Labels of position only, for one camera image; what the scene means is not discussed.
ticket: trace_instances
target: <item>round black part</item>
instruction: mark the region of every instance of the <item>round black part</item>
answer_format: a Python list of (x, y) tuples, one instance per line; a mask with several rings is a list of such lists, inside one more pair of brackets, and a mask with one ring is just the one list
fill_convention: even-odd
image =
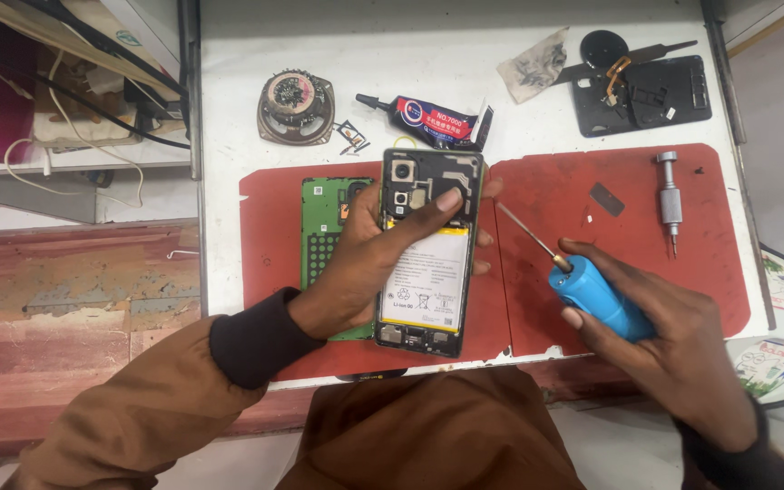
[(410, 174), (410, 166), (404, 165), (403, 163), (395, 167), (395, 175), (399, 179), (407, 179), (408, 175)]
[(579, 54), (592, 68), (610, 68), (628, 54), (628, 44), (615, 32), (593, 30), (583, 38)]

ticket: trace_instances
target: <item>fingernail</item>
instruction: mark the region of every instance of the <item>fingernail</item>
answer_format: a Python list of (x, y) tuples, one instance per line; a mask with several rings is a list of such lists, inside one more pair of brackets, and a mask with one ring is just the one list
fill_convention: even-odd
[(571, 308), (570, 306), (561, 310), (561, 318), (563, 318), (567, 323), (577, 330), (583, 326), (583, 318), (575, 309)]
[(446, 213), (455, 207), (461, 200), (462, 190), (458, 187), (453, 187), (447, 192), (441, 194), (441, 196), (436, 199), (437, 208), (440, 209), (443, 213)]

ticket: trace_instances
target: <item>black glue tube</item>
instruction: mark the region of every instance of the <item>black glue tube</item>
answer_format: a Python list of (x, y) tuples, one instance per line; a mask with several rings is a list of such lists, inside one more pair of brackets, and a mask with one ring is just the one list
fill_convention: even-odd
[(477, 116), (468, 116), (424, 100), (399, 95), (390, 104), (360, 93), (355, 99), (386, 111), (389, 124), (416, 136), (438, 150), (481, 152), (492, 124), (492, 108), (485, 105)]

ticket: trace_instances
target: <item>red repair mat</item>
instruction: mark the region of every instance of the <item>red repair mat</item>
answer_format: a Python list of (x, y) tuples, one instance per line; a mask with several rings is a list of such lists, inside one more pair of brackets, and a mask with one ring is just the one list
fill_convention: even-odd
[[(664, 171), (655, 156), (665, 151), (680, 157), (673, 164), (683, 217), (676, 260), (659, 207)], [(505, 180), (497, 199), (551, 249), (559, 250), (557, 239), (563, 236), (591, 241), (619, 260), (713, 296), (726, 337), (746, 326), (749, 301), (719, 155), (711, 147), (531, 155), (499, 162), (491, 175)], [(625, 204), (618, 217), (589, 196), (596, 182)], [(498, 215), (513, 355), (542, 354), (552, 345), (560, 345), (566, 356), (588, 352), (559, 317), (562, 304), (546, 282), (549, 255), (516, 223)]]
[[(240, 182), (241, 261), (244, 307), (280, 288), (299, 286), (301, 182), (321, 177), (380, 178), (380, 162), (315, 167), (270, 168)], [(495, 209), (480, 209), (479, 225), (494, 234)], [(378, 347), (373, 340), (329, 342), (278, 373), (275, 381), (386, 371), (431, 364), (494, 359), (510, 346), (501, 256), (496, 243), (475, 257), (491, 263), (491, 271), (471, 280), (462, 356), (453, 360)]]

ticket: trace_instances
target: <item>opened smartphone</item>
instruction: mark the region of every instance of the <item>opened smartphone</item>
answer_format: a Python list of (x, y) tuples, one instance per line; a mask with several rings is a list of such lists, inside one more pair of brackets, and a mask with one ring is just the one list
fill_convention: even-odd
[[(301, 290), (322, 274), (335, 253), (349, 204), (373, 179), (368, 177), (307, 178), (301, 182)], [(374, 337), (374, 322), (339, 333), (329, 340)]]
[(410, 246), (377, 295), (377, 345), (447, 358), (462, 353), (464, 313), (483, 188), (483, 155), (390, 148), (383, 154), (383, 231), (458, 187), (464, 203), (437, 233)]

